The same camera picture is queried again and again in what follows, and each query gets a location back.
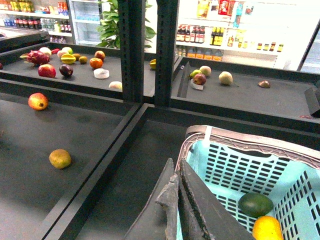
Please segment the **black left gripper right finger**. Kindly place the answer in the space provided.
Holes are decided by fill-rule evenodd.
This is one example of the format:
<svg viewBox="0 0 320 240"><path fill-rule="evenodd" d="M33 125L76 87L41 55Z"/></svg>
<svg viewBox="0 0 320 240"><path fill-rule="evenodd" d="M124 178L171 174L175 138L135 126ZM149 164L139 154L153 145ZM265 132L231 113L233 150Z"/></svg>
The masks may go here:
<svg viewBox="0 0 320 240"><path fill-rule="evenodd" d="M179 201L184 240L253 240L185 161L179 163Z"/></svg>

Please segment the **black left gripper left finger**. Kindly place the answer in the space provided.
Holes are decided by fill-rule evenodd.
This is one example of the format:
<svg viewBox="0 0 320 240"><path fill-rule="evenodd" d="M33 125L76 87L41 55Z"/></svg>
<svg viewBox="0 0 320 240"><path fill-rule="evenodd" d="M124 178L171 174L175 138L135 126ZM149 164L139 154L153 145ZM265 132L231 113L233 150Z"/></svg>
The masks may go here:
<svg viewBox="0 0 320 240"><path fill-rule="evenodd" d="M177 238L179 178L172 158L166 164L125 240L175 240Z"/></svg>

